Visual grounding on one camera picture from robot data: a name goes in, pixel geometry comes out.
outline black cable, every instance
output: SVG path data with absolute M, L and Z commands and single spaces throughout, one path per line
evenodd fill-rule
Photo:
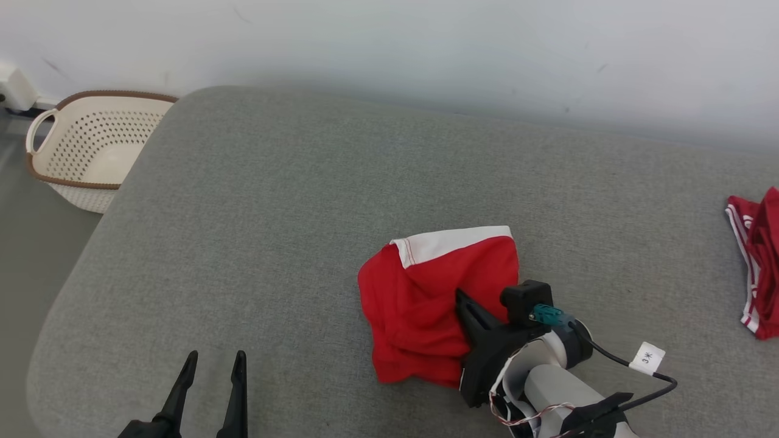
M 604 355 L 607 358 L 613 360 L 614 362 L 617 362 L 620 365 L 630 367 L 630 362 L 626 361 L 625 359 L 618 358 L 617 356 L 613 355 L 612 353 L 609 353 L 608 351 L 604 350 L 603 347 L 601 347 L 600 345 L 596 344 L 595 341 L 590 339 L 590 335 L 585 333 L 584 330 L 579 328 L 579 326 L 576 325 L 573 321 L 568 323 L 568 327 L 571 327 L 573 329 L 573 331 L 576 332 L 576 335 L 579 336 L 579 338 L 584 339 L 588 344 L 592 345 L 592 348 L 595 348 L 602 355 Z M 641 397 L 639 399 L 636 399 L 636 400 L 631 401 L 629 403 L 625 403 L 625 404 L 620 405 L 619 406 L 619 410 L 620 411 L 624 412 L 624 411 L 627 411 L 628 409 L 633 409 L 636 406 L 641 406 L 642 404 L 647 403 L 648 401 L 652 401 L 655 398 L 658 398 L 660 396 L 666 395 L 669 392 L 673 391 L 674 388 L 676 388 L 676 386 L 679 384 L 676 381 L 676 379 L 674 379 L 673 377 L 666 376 L 665 374 L 652 373 L 652 377 L 654 377 L 656 379 L 664 380 L 666 382 L 669 382 L 670 384 L 667 385 L 666 387 L 660 389 L 660 390 L 657 390 L 657 391 L 653 392 L 652 394 L 645 395 L 645 396 L 643 396 L 643 397 Z

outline white plastic basket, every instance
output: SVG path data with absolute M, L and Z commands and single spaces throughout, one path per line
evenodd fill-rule
M 39 115 L 27 131 L 27 168 L 71 204 L 105 213 L 175 97 L 131 91 L 74 94 Z M 46 118 L 54 125 L 34 148 Z

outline red cloth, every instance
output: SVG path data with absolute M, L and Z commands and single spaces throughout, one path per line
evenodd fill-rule
M 747 266 L 742 323 L 758 339 L 779 336 L 779 190 L 761 203 L 731 196 L 726 212 Z
M 500 292 L 517 284 L 518 272 L 508 227 L 425 233 L 382 248 L 358 274 L 379 381 L 417 376 L 457 387 L 470 347 L 454 311 L 455 291 L 506 321 Z

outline brown basket rim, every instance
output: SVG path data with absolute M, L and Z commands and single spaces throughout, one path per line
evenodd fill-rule
M 71 104 L 74 101 L 83 99 L 84 97 L 96 97 L 96 96 L 138 97 L 140 99 L 152 99 L 155 101 L 171 102 L 172 104 L 176 103 L 176 101 L 178 100 L 176 97 L 168 96 L 166 94 L 144 93 L 140 91 L 122 91 L 122 90 L 82 91 L 81 93 L 76 93 L 73 94 L 72 96 L 66 97 L 62 102 L 58 103 L 57 106 L 55 106 L 55 108 L 58 111 L 61 111 L 64 107 L 66 107 L 68 104 Z M 26 161 L 27 161 L 27 170 L 30 172 L 30 174 L 34 178 L 40 179 L 43 182 L 66 185 L 68 187 L 78 187 L 80 189 L 99 189 L 99 190 L 118 190 L 119 187 L 121 186 L 121 184 L 99 184 L 96 182 L 80 182 L 80 181 L 69 181 L 67 179 L 52 178 L 51 176 L 41 175 L 35 170 L 35 167 L 33 167 L 33 155 L 30 154 L 29 152 L 27 153 Z

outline white power adapter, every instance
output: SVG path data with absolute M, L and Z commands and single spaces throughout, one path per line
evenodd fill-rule
M 19 68 L 4 62 L 0 62 L 0 95 L 0 107 L 20 111 L 32 108 L 38 99 L 38 93 Z

